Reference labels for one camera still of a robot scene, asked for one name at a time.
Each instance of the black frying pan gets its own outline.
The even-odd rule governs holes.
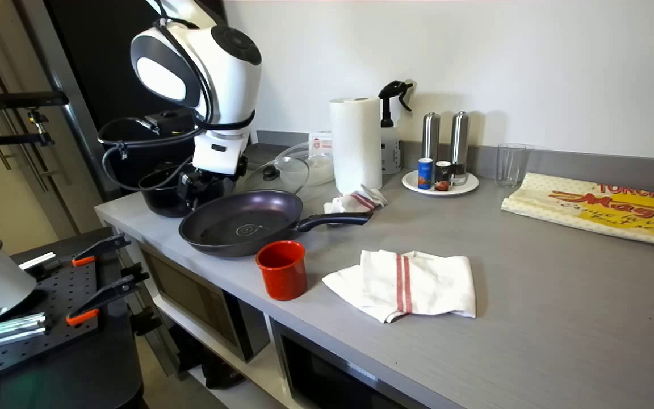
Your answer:
[[[300,194],[276,191],[239,192],[198,206],[181,219],[180,233],[201,252],[243,256],[316,224],[365,224],[370,219],[370,213],[319,213],[301,219],[300,215]]]

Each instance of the red cup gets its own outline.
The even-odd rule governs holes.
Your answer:
[[[269,297],[292,300],[306,291],[303,244],[300,241],[264,244],[256,252],[256,265]]]

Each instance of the white towel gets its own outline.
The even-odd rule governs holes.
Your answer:
[[[361,263],[321,282],[367,315],[393,323],[398,315],[454,313],[474,317],[472,273],[466,256],[424,252],[361,252]]]

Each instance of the white plate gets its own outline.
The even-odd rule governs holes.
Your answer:
[[[466,194],[470,191],[474,191],[479,187],[479,176],[474,176],[472,172],[466,172],[468,179],[461,187],[452,187],[450,191],[430,191],[430,188],[418,188],[418,169],[405,172],[401,176],[401,187],[405,187],[409,191],[415,191],[420,194]]]

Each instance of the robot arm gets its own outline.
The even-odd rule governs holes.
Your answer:
[[[192,112],[192,166],[233,175],[260,76],[254,40],[227,24],[195,26],[164,18],[134,37],[130,60],[145,89]]]

